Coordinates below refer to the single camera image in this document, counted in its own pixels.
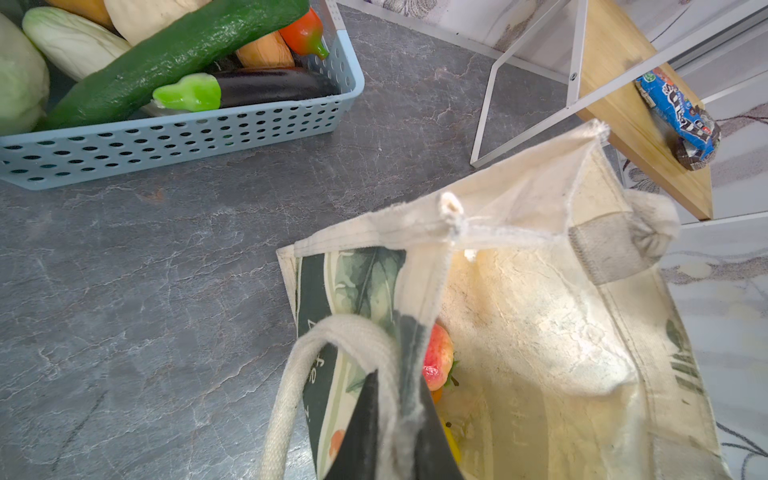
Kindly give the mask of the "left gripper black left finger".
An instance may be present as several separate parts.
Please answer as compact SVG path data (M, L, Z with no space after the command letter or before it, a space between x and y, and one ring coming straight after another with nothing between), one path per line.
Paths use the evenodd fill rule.
M374 480L378 453L378 372L367 375L325 480Z

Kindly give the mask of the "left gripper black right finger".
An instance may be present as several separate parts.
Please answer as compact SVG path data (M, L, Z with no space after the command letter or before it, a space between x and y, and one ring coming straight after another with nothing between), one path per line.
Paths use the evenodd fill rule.
M419 400L423 407L423 423L416 440L415 478L463 480L425 381L421 382Z

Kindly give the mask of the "yellow banana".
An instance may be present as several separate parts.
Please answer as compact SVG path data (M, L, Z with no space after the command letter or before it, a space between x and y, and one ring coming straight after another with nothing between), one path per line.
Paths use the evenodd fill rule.
M443 432L446 437L447 443L449 445L452 458L456 462L456 464L459 465L462 461L462 454L458 446L458 443L456 442L455 437L453 435L452 424L448 421L444 421L442 418L439 418L439 420L441 421Z

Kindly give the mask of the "red peach fruit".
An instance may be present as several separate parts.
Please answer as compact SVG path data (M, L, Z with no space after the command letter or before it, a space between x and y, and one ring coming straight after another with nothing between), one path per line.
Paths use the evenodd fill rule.
M448 331L436 323L431 330L422 366L422 375L431 392L439 390L446 384L453 364L453 341Z

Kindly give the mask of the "cream canvas grocery bag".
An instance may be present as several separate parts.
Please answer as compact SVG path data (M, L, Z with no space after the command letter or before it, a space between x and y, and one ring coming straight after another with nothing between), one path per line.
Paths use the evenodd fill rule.
M630 191L592 120L413 202L282 248L297 328L258 477L284 476L307 422L325 479L378 372L375 479L416 479L422 366L464 479L726 479L709 396L661 276L680 223Z

